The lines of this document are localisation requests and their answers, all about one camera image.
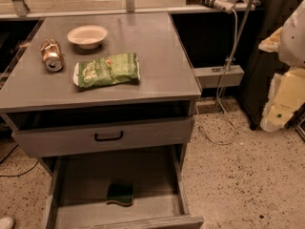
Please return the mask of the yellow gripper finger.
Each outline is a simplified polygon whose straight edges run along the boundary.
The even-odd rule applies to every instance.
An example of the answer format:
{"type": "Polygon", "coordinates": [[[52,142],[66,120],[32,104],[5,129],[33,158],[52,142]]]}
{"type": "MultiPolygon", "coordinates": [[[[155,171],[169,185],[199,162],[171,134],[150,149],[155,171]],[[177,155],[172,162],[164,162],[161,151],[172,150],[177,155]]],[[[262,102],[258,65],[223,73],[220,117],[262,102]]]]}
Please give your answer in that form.
{"type": "Polygon", "coordinates": [[[282,33],[282,28],[278,28],[273,32],[268,38],[262,40],[258,48],[264,52],[278,52],[280,35],[282,33]]]}
{"type": "Polygon", "coordinates": [[[305,103],[305,69],[290,68],[272,79],[260,127],[266,132],[282,129],[305,103]]]}

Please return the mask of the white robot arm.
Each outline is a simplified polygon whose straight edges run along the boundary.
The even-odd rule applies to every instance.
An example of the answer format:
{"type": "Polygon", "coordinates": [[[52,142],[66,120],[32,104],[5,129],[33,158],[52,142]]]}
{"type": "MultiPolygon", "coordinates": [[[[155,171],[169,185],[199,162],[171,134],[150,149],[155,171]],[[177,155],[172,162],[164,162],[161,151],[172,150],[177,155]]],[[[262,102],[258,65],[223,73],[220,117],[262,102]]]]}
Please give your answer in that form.
{"type": "Polygon", "coordinates": [[[305,1],[258,48],[277,52],[279,60],[289,67],[283,75],[274,75],[260,121],[262,130],[275,132],[305,103],[305,1]]]}

